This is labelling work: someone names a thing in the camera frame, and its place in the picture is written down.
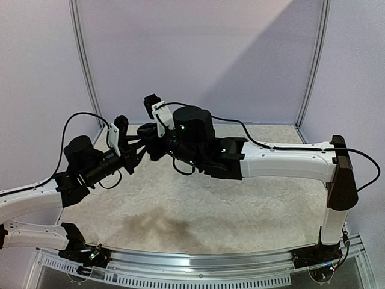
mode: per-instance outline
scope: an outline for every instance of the gray wall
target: gray wall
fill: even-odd
[[[103,115],[149,120],[156,93],[213,114],[294,123],[321,0],[79,1]]]
[[[332,1],[325,44],[302,133],[307,141],[345,137],[349,147],[385,163],[385,2]],[[373,165],[353,157],[358,185]],[[349,215],[359,232],[379,288],[385,288],[385,178],[360,193]]]
[[[67,1],[2,1],[0,27],[1,191],[51,175],[66,119],[91,105]],[[66,140],[95,138],[97,131],[94,119],[79,116]],[[47,210],[23,219],[50,224],[57,215]],[[0,251],[1,288],[22,288],[32,250]]]

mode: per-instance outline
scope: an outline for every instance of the back wall panel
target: back wall panel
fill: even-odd
[[[294,123],[322,1],[79,1],[103,115],[148,120],[143,97],[249,122]]]

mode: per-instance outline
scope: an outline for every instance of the robotic arm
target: robotic arm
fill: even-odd
[[[215,137],[209,111],[183,106],[173,114],[155,95],[144,105],[155,123],[147,123],[137,135],[127,136],[128,120],[119,116],[109,126],[110,150],[102,152],[87,136],[74,138],[64,148],[68,160],[65,172],[57,173],[43,186],[3,191],[0,194],[0,249],[15,246],[48,247],[59,256],[106,267],[111,252],[100,246],[85,245],[74,224],[41,226],[12,220],[45,208],[68,207],[82,201],[89,188],[124,167],[133,174],[147,152],[151,160],[164,155],[190,164],[193,170],[213,178],[237,179],[256,176],[290,176],[317,179],[327,183],[328,198],[319,243],[292,251],[296,267],[311,266],[338,259],[341,230],[348,210],[358,202],[353,170],[341,136],[318,144],[258,143],[239,137]]]

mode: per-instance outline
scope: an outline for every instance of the metal corner post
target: metal corner post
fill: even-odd
[[[100,109],[99,101],[97,99],[95,87],[91,77],[90,66],[85,51],[77,0],[69,0],[69,6],[76,47],[78,48],[79,60],[83,71],[85,86],[87,87],[88,96],[90,98],[93,111],[97,115],[102,116],[102,110]],[[103,127],[103,123],[99,119],[97,119],[97,123],[99,124],[100,128]]]
[[[321,60],[321,52],[322,52],[322,47],[324,45],[326,26],[327,26],[328,15],[329,15],[329,10],[330,10],[330,1],[331,0],[323,0],[322,1],[322,11],[321,11],[321,14],[319,16],[318,33],[316,36],[316,43],[315,43],[315,48],[314,48],[314,52],[313,52],[312,68],[310,71],[309,78],[307,80],[306,92],[304,95],[304,99],[303,99],[300,111],[298,112],[297,121],[295,123],[295,127],[298,130],[301,128],[301,126],[304,122],[306,110],[307,110],[307,107],[309,106],[310,97],[311,97],[314,83],[316,80],[319,62]]]

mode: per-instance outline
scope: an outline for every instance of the beige floor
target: beige floor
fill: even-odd
[[[300,143],[291,126],[248,128],[258,140]],[[238,125],[217,125],[215,131],[219,137],[244,136]],[[104,133],[96,148],[106,150]],[[326,202],[321,182],[182,176],[168,156],[156,163],[145,156],[133,175],[121,172],[118,187],[97,186],[63,211],[60,221],[75,223],[88,243],[153,252],[242,253],[317,242]],[[103,184],[116,179],[117,174]]]

